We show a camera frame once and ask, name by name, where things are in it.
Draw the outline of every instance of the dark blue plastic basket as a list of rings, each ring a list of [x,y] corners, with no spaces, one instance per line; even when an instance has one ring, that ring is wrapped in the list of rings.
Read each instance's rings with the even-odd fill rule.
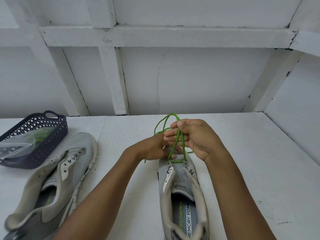
[[[49,118],[46,114],[54,114],[58,118]],[[33,169],[40,166],[68,134],[67,119],[64,115],[59,115],[50,110],[44,113],[30,114],[0,137],[0,141],[3,141],[42,127],[55,127],[55,129],[26,157],[0,160],[0,165],[22,169]]]

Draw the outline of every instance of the green shoelace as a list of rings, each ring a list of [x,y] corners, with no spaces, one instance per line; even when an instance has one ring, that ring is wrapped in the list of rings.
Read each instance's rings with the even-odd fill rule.
[[[172,129],[171,127],[166,128],[166,123],[167,123],[167,121],[168,121],[168,119],[169,119],[170,116],[176,117],[177,121],[180,120],[180,118],[178,117],[178,115],[176,115],[175,113],[170,113],[170,114],[168,114],[166,117],[164,117],[162,120],[160,120],[159,123],[155,126],[155,128],[154,128],[154,134],[155,134],[155,135],[157,135],[157,134],[159,134],[159,133],[164,133],[165,131]],[[157,129],[158,125],[159,125],[162,121],[164,121],[163,129],[162,129],[161,131],[156,132],[156,129]],[[174,145],[173,145],[173,147],[172,147],[172,149],[171,149],[171,152],[170,152],[170,154],[169,154],[169,156],[168,156],[167,161],[171,159],[171,156],[172,156],[172,154],[174,153],[174,148],[176,147],[176,145],[177,145],[177,143],[178,143],[179,135],[181,136],[181,144],[182,144],[182,150],[183,150],[183,159],[184,159],[185,161],[187,161],[187,158],[186,158],[186,149],[185,149],[185,145],[184,145],[183,134],[182,134],[182,131],[181,131],[179,128],[178,128],[177,138],[176,138],[176,140],[175,140],[175,142],[174,142]]]

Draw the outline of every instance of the white tabletop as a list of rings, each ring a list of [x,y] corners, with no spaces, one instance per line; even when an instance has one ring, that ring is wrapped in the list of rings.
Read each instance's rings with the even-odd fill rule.
[[[98,139],[98,158],[87,175],[79,201],[98,184],[125,148],[153,135],[164,115],[68,118],[69,134],[86,131]],[[222,139],[239,166],[259,209],[278,240],[319,239],[320,167],[263,113],[189,114],[205,120]],[[19,119],[1,119],[0,134]],[[57,156],[57,148],[50,157]],[[202,161],[197,169],[210,218],[210,239],[226,239],[222,219]],[[163,239],[157,161],[141,162],[125,192],[108,239]],[[0,224],[12,213],[33,170],[0,167]],[[0,238],[6,234],[0,228]]]

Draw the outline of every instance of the shoe sole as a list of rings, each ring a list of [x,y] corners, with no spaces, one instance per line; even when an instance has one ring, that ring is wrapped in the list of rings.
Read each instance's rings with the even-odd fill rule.
[[[92,141],[92,147],[93,147],[93,157],[92,160],[90,161],[89,165],[88,165],[88,170],[86,170],[86,172],[83,174],[83,176],[81,177],[77,187],[75,188],[71,199],[68,202],[68,206],[63,214],[63,217],[61,219],[60,225],[59,227],[64,223],[64,221],[66,220],[66,218],[68,216],[71,215],[71,213],[75,210],[75,208],[77,207],[77,197],[79,195],[82,183],[86,177],[86,175],[89,173],[90,169],[92,169],[92,166],[94,165],[96,159],[97,159],[97,151],[98,151],[98,146],[97,146],[97,141],[96,139],[93,137],[93,135],[91,135],[90,133],[87,133],[88,135],[90,135],[91,141]]]

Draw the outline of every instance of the sneaker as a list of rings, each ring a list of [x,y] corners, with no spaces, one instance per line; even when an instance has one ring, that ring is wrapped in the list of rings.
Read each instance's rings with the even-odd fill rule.
[[[206,201],[189,155],[160,159],[157,172],[164,239],[209,240]]]
[[[60,158],[28,179],[17,209],[4,223],[4,240],[43,240],[72,213],[82,182],[97,157],[97,142],[89,133],[75,134]]]

